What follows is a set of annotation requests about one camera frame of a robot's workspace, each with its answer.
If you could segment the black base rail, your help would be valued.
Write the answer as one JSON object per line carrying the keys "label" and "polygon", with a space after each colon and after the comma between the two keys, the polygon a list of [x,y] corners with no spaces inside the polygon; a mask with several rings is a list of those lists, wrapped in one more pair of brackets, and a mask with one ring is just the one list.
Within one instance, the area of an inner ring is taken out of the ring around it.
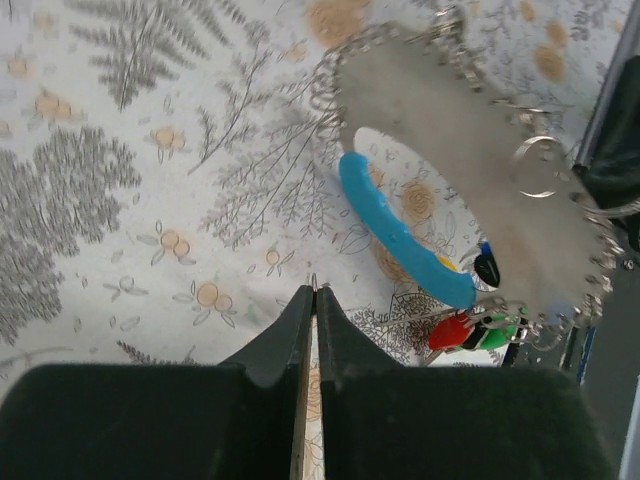
{"label": "black base rail", "polygon": [[639,476],[639,57],[607,76],[575,167],[595,204],[587,217],[605,229],[599,256],[611,283],[601,316],[573,330],[561,367],[595,415],[613,478]]}

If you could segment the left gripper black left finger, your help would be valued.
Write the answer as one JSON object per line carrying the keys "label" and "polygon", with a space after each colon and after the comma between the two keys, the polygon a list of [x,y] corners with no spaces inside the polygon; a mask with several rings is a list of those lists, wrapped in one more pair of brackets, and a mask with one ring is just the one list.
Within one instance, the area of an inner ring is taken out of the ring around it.
{"label": "left gripper black left finger", "polygon": [[49,364],[1,406],[5,479],[299,479],[313,290],[216,365]]}

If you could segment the floral table mat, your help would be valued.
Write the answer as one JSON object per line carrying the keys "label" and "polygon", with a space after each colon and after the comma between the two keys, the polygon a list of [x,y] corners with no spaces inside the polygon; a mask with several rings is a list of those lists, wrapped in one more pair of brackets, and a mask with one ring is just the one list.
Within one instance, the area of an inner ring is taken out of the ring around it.
{"label": "floral table mat", "polygon": [[311,71],[369,23],[432,1],[132,1],[117,14],[1,5],[1,385],[48,361],[212,363],[299,283],[336,282],[350,316],[422,361],[431,300],[360,226],[310,134]]}

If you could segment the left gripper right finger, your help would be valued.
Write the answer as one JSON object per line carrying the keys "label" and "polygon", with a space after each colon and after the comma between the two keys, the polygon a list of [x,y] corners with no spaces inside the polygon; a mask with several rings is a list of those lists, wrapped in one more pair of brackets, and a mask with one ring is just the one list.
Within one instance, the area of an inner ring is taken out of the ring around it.
{"label": "left gripper right finger", "polygon": [[613,479],[577,383],[554,369],[408,367],[316,295],[329,479]]}

